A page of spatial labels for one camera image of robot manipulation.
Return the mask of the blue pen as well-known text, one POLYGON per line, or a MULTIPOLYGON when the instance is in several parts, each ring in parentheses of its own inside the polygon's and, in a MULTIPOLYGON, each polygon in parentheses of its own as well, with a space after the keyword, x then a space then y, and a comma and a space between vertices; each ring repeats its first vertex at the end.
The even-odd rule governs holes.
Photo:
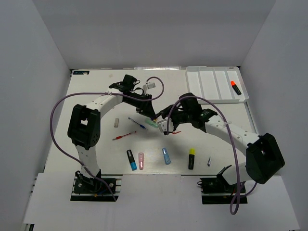
POLYGON ((133 123, 137 124, 137 125, 138 125, 139 127, 141 127, 142 129, 147 130, 147 128, 146 128, 143 124, 141 124, 141 123, 135 121, 133 118, 128 117, 128 119, 129 119, 130 121, 132 121, 133 123))

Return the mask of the yellow highlighter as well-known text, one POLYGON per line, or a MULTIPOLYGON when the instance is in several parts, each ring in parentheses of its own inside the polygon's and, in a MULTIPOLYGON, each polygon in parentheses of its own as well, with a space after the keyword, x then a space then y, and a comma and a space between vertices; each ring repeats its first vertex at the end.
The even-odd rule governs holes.
POLYGON ((194 159, 195 159, 195 149, 191 148, 189 150, 189 160, 188 160, 188 169, 189 170, 194 169, 194 159))

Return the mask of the red pen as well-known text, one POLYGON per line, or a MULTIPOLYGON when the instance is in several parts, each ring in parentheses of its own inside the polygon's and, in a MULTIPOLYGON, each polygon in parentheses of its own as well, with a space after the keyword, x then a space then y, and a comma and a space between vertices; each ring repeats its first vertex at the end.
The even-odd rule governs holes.
POLYGON ((124 137, 126 137, 126 136, 135 134, 136 132, 137 132, 137 131, 132 131, 132 132, 129 132, 129 133, 127 133, 127 134, 117 136, 117 137, 113 138, 112 141, 116 141, 116 140, 119 140, 119 139, 124 138, 124 137))

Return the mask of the orange highlighter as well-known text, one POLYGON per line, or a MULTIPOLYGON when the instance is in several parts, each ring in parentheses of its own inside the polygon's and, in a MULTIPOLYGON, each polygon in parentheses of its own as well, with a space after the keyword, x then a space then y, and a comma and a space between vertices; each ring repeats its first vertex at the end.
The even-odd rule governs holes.
POLYGON ((234 81, 231 81, 231 87, 233 88, 233 90, 235 91, 235 93, 237 95, 241 95, 241 91, 240 89, 238 88, 238 86, 236 85, 236 83, 234 81))

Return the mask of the blue highlighter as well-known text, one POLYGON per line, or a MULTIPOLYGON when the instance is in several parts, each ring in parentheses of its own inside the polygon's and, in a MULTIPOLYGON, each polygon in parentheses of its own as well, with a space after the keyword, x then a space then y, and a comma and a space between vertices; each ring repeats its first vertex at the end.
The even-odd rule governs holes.
POLYGON ((130 164, 130 167, 131 167, 132 171, 137 170, 137 165, 136 165, 136 162, 135 162, 135 159, 134 159, 132 151, 131 150, 127 150, 126 152, 127 152, 129 164, 130 164))

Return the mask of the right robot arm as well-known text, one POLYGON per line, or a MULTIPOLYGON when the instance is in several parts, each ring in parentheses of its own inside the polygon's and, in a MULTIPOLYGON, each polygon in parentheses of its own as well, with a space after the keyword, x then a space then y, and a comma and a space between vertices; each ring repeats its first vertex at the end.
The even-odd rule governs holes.
POLYGON ((248 132, 228 122, 222 112, 204 109, 192 93, 180 96, 179 100, 161 110, 154 118, 161 117, 159 129, 165 135, 176 130, 180 124, 190 123, 205 133, 216 136, 232 146, 234 152, 240 151, 245 162, 224 167, 217 174, 218 188, 230 191, 236 183, 253 180, 265 184, 285 165, 284 158, 273 135, 259 135, 248 132))

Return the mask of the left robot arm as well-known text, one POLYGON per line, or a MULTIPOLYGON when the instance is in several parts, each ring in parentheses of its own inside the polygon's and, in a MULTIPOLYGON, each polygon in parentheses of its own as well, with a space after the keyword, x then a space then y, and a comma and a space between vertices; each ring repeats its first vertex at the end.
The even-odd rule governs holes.
POLYGON ((67 135, 77 149, 82 163, 81 174, 87 177, 85 186, 91 192, 97 192, 102 186, 95 148, 101 135, 102 117, 121 103, 135 107, 137 113, 146 117, 155 116, 154 97, 145 90, 142 94, 135 92, 139 82, 135 77, 125 75, 122 81, 111 84, 106 94, 86 105, 76 104, 73 107, 67 135))

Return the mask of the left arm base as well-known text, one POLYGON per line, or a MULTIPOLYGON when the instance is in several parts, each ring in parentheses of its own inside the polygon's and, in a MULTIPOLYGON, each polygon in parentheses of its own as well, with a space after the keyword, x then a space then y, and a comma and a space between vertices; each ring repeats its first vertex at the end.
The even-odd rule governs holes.
POLYGON ((121 191, 122 176, 101 175, 111 189, 101 181, 83 176, 80 171, 75 172, 70 201, 75 202, 115 202, 121 191))

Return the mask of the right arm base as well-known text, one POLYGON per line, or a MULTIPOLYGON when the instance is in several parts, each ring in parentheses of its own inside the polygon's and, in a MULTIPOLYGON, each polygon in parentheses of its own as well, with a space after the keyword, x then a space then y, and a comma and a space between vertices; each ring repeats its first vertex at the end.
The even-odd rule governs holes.
POLYGON ((237 193, 237 184, 228 185, 217 177, 200 178, 197 185, 201 189, 203 205, 230 204, 237 193))

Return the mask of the beige eraser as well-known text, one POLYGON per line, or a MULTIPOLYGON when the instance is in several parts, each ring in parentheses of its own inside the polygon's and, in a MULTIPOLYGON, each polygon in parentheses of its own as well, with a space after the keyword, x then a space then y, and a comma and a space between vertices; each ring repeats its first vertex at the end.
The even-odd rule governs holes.
POLYGON ((114 127, 117 128, 119 125, 119 118, 115 118, 114 127))

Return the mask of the blue stapler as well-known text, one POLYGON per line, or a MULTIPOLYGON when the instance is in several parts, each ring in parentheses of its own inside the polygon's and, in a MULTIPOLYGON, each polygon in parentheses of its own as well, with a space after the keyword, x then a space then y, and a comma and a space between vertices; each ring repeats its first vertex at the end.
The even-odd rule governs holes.
POLYGON ((168 151, 166 148, 162 148, 162 153, 163 153, 163 157, 164 157, 164 162, 166 165, 169 165, 171 163, 168 151))

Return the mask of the blue label sticker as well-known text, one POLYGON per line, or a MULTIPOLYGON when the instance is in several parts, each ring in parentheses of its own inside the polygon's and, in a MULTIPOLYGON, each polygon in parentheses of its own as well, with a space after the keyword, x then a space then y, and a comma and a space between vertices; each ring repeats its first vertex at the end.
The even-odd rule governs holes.
POLYGON ((89 71, 73 71, 73 75, 88 75, 89 71))

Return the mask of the white divided tray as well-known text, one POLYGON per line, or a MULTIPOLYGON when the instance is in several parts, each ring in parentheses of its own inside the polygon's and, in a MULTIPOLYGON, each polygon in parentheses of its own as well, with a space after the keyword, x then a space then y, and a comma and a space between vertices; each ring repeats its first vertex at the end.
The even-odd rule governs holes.
POLYGON ((212 103, 245 103, 249 99, 238 67, 186 67, 188 91, 212 103), (234 81, 241 91, 237 95, 231 87, 234 81))

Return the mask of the pink stapler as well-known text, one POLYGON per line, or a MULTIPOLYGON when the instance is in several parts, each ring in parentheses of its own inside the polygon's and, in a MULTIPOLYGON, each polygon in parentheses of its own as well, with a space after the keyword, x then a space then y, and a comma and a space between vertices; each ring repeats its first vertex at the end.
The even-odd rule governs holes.
POLYGON ((139 169, 144 169, 144 153, 138 153, 138 159, 139 159, 139 169))

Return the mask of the small purple pen cap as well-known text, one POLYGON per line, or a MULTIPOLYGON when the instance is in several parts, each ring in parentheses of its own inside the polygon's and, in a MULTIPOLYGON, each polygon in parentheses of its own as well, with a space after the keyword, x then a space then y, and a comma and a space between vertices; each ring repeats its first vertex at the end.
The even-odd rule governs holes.
POLYGON ((210 167, 211 165, 211 157, 209 157, 208 162, 207 162, 207 166, 210 167))

